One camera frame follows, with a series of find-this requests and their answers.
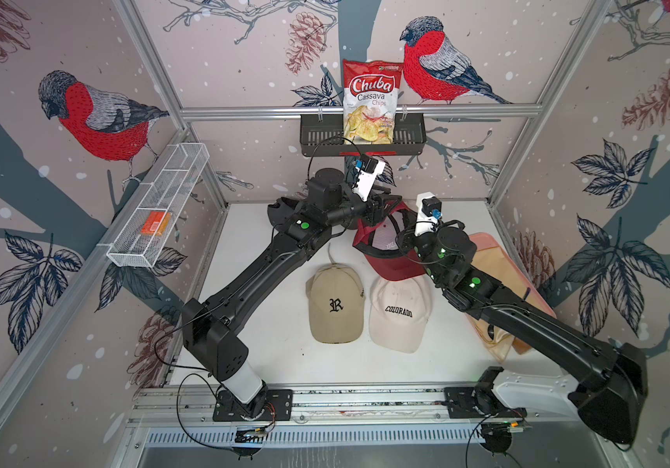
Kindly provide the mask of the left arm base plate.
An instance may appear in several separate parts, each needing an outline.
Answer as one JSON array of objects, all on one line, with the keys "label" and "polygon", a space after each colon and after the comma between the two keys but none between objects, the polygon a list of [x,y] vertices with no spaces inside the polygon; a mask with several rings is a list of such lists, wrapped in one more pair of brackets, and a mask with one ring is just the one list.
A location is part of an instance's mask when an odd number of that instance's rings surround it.
[{"label": "left arm base plate", "polygon": [[290,389],[263,388],[249,403],[241,403],[229,390],[220,389],[212,415],[214,422],[289,421],[293,404]]}]

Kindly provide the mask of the cream Colorado baseball cap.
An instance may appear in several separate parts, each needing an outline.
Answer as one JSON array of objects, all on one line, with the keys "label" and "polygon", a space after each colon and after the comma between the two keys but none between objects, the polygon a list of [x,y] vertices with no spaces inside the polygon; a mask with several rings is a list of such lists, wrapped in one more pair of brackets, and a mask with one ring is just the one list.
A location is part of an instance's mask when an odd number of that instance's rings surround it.
[{"label": "cream Colorado baseball cap", "polygon": [[427,277],[379,278],[372,286],[370,303],[371,340],[393,351],[415,353],[432,315],[432,286]]}]

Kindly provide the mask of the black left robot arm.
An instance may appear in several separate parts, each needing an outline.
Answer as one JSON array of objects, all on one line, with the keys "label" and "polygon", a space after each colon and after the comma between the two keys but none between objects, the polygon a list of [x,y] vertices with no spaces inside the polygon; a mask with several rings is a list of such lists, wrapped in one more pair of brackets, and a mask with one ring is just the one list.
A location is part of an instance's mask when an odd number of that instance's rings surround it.
[{"label": "black left robot arm", "polygon": [[258,306],[293,271],[333,237],[333,229],[358,223],[374,226],[399,206],[390,189],[373,187],[366,175],[350,186],[336,169],[317,171],[308,195],[282,197],[269,207],[273,226],[268,247],[225,288],[205,301],[188,300],[182,310],[182,342],[230,393],[247,418],[267,405],[267,384],[247,363],[249,350],[238,334]]}]

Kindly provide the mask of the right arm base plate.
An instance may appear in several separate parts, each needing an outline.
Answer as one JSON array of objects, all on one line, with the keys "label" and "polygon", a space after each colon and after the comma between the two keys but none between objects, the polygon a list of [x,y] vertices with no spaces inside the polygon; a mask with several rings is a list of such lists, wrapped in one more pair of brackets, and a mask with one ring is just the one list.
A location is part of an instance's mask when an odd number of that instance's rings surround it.
[{"label": "right arm base plate", "polygon": [[478,387],[446,387],[443,390],[444,405],[448,408],[451,419],[510,417],[523,419],[527,417],[524,408],[506,406],[492,390]]}]

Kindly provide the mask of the dark grey baseball cap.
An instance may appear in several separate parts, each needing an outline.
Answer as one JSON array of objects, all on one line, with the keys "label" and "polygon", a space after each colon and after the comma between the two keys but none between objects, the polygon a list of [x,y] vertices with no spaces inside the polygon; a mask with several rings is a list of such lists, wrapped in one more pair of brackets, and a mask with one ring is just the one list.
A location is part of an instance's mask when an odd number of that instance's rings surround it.
[{"label": "dark grey baseball cap", "polygon": [[313,220],[306,210],[308,202],[288,197],[280,197],[267,207],[268,220],[273,234],[286,234],[301,240],[313,229]]}]

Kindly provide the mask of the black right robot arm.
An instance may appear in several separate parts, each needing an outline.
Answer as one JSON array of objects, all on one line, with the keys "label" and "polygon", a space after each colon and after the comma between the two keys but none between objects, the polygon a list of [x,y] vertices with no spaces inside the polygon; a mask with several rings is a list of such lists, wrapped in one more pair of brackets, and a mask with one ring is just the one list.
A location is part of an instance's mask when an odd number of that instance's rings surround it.
[{"label": "black right robot arm", "polygon": [[616,444],[635,441],[648,396],[641,349],[588,337],[473,266],[477,245],[462,222],[417,222],[399,233],[397,247],[424,268],[455,309],[521,339],[576,379],[568,399],[588,428]]}]

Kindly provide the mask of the khaki baseball cap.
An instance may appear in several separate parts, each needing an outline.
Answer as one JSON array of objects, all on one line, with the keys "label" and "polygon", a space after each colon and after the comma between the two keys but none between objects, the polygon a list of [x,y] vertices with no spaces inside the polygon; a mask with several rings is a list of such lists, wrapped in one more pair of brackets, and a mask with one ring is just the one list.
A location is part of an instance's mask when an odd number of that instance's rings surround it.
[{"label": "khaki baseball cap", "polygon": [[365,290],[352,267],[337,262],[327,248],[329,264],[307,281],[309,325],[313,338],[323,344],[345,344],[362,336]]}]

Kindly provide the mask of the Chuba cassava chips bag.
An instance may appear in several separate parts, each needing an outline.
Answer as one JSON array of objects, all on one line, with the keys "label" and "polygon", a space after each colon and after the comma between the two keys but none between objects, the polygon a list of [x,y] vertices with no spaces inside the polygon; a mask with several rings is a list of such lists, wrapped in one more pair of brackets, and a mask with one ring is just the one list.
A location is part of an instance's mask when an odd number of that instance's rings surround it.
[{"label": "Chuba cassava chips bag", "polygon": [[355,144],[392,144],[402,64],[343,60],[344,137]]}]

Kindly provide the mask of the red baseball cap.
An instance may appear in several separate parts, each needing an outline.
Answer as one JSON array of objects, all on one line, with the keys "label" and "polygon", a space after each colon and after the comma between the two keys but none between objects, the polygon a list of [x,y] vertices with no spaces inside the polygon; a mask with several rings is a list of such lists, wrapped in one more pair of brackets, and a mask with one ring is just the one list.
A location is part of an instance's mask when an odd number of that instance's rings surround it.
[{"label": "red baseball cap", "polygon": [[376,226],[358,221],[353,247],[361,252],[374,271],[388,281],[403,281],[425,274],[416,253],[407,255],[399,249],[397,237],[405,228],[414,227],[417,214],[400,202]]}]

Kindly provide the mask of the orange box in basket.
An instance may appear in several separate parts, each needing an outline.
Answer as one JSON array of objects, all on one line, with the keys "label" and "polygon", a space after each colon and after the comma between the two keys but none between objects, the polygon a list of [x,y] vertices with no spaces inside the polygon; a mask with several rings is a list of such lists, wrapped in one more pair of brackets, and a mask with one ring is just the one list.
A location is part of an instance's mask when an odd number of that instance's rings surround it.
[{"label": "orange box in basket", "polygon": [[171,212],[151,211],[140,228],[140,234],[151,237],[161,237],[165,233],[171,220]]}]

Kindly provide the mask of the black wall basket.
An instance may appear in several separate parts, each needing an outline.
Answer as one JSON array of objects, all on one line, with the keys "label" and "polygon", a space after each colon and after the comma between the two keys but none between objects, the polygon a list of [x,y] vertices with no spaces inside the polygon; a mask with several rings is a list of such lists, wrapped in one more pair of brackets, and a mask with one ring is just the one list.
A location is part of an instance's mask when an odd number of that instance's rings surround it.
[{"label": "black wall basket", "polygon": [[299,142],[305,157],[411,156],[423,152],[427,135],[422,114],[396,119],[303,115]]}]

